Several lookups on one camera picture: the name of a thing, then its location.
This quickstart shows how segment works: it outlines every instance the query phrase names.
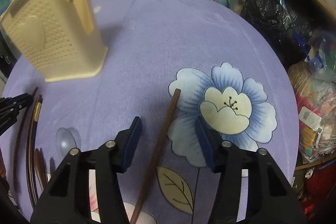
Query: beige plastic basket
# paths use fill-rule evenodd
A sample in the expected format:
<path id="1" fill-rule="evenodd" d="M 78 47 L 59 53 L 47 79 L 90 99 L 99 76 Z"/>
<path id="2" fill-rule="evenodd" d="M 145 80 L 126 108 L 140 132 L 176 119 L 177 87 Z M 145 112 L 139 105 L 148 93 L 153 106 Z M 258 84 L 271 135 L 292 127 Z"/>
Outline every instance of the beige plastic basket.
<path id="1" fill-rule="evenodd" d="M 14 0 L 0 20 L 46 82 L 97 75 L 107 47 L 91 0 Z"/>

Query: yellow leaf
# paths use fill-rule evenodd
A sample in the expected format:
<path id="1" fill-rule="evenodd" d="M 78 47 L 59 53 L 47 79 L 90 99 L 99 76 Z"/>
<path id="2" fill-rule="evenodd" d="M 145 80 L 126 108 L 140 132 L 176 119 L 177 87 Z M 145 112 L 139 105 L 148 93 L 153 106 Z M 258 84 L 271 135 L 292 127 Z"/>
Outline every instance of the yellow leaf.
<path id="1" fill-rule="evenodd" d="M 163 167 L 156 167 L 157 180 L 165 199 L 175 208 L 193 214 L 193 195 L 188 183 L 175 171 Z"/>

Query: blue flower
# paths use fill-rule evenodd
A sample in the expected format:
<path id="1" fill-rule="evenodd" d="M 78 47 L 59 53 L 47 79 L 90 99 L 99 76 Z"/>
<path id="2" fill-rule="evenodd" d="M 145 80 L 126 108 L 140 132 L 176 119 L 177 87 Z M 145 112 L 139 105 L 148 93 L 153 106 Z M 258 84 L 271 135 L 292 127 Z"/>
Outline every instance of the blue flower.
<path id="1" fill-rule="evenodd" d="M 176 155 L 196 167 L 205 167 L 195 120 L 202 115 L 208 125 L 239 148 L 256 151 L 257 143 L 268 143 L 277 127 L 274 107 L 266 102 L 262 84 L 243 76 L 229 63 L 214 66 L 211 77 L 195 68 L 182 68 L 169 85 L 172 96 L 181 90 L 177 104 L 182 114 L 170 125 L 168 137 Z"/>

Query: round table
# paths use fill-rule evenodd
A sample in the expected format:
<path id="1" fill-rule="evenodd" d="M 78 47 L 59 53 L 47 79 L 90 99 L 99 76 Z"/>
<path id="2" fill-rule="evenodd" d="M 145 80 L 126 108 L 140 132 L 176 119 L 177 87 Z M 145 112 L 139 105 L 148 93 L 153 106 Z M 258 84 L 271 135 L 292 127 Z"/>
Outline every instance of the round table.
<path id="1" fill-rule="evenodd" d="M 221 134 L 223 139 L 245 149 L 268 149 L 291 180 L 298 147 L 294 93 L 275 53 L 251 25 L 211 0 L 92 3 L 102 40 L 109 48 L 101 73 L 45 83 L 22 56 L 3 92 L 5 97 L 14 97 L 38 86 L 43 103 L 36 148 L 41 148 L 48 170 L 50 162 L 58 166 L 62 160 L 55 146 L 58 128 L 77 132 L 77 146 L 86 151 L 113 140 L 140 116 L 143 131 L 133 163 L 125 174 L 118 174 L 123 200 L 127 210 L 132 210 L 172 93 L 180 88 L 179 109 L 153 190 L 142 209 L 142 223 L 207 223 L 220 175 L 205 167 L 194 134 L 194 120 L 200 113 L 213 128 L 226 133 Z M 219 97 L 226 108 L 219 106 L 221 99 L 214 101 Z M 0 138 L 12 192 L 13 152 L 22 114 Z M 18 153 L 19 190 L 12 193 L 27 219 L 32 213 L 25 171 L 28 123 Z M 165 177 L 174 182 L 169 189 L 165 189 Z M 238 220 L 244 218 L 246 201 L 247 178 L 243 178 Z"/>

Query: black plastic bag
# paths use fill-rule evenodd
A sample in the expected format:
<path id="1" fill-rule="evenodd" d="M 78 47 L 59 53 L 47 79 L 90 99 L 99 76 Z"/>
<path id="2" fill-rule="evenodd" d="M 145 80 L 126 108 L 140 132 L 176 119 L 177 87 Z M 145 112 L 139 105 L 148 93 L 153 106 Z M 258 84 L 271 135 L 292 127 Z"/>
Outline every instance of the black plastic bag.
<path id="1" fill-rule="evenodd" d="M 306 57 L 294 33 L 308 40 L 313 29 L 311 22 L 314 20 L 301 12 L 300 7 L 296 8 L 295 3 L 288 0 L 285 3 L 286 10 L 281 6 L 280 0 L 247 0 L 241 16 L 261 33 L 282 65 L 288 69 Z"/>

